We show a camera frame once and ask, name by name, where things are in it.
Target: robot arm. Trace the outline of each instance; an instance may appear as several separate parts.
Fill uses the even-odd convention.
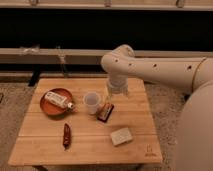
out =
[[[206,58],[135,58],[130,46],[122,45],[101,60],[108,72],[110,93],[127,91],[126,76],[164,84],[185,93],[192,93],[202,84],[213,80],[209,68],[213,60]]]
[[[179,121],[172,171],[213,170],[213,59],[134,58],[123,45],[103,56],[109,93],[127,92],[127,76],[193,93]]]

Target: table top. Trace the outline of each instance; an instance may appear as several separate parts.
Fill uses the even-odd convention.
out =
[[[82,101],[83,95],[91,90],[105,98],[105,85],[106,78],[40,79],[9,164],[25,166],[161,162],[161,150],[143,81],[129,78],[129,96],[113,95],[111,102],[115,108],[107,123],[87,114]],[[51,118],[41,111],[41,97],[54,88],[65,88],[72,93],[74,111],[57,118]],[[72,143],[67,150],[62,145],[65,123],[72,130]],[[113,146],[110,133],[124,127],[129,128],[133,140]]]

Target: soap bar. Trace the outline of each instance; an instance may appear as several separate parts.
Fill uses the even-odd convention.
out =
[[[132,135],[129,128],[122,128],[110,134],[114,146],[131,141]]]

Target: gray carpet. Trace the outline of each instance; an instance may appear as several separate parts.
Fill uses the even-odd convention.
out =
[[[7,162],[15,143],[35,87],[28,87],[24,79],[0,79],[0,93],[4,94],[0,103],[0,171],[32,171],[32,167],[10,167]],[[183,95],[173,89],[146,84],[151,111],[163,154],[162,164],[147,164],[140,171],[170,171],[172,151],[175,144],[176,128],[184,104]],[[48,166],[53,171],[130,171],[136,165],[100,166]]]

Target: wooden plate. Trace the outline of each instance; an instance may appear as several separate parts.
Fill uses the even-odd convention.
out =
[[[49,91],[52,91],[54,93],[58,93],[60,95],[66,96],[69,101],[71,101],[71,102],[73,101],[72,94],[66,89],[55,88],[55,89],[52,89],[52,90],[49,90]],[[55,115],[61,115],[64,112],[66,112],[67,110],[69,110],[69,108],[62,109],[62,108],[60,108],[56,105],[51,104],[47,100],[45,100],[44,97],[45,97],[46,93],[42,96],[42,98],[40,100],[40,107],[41,107],[41,109],[44,113],[46,113],[47,115],[55,116]]]

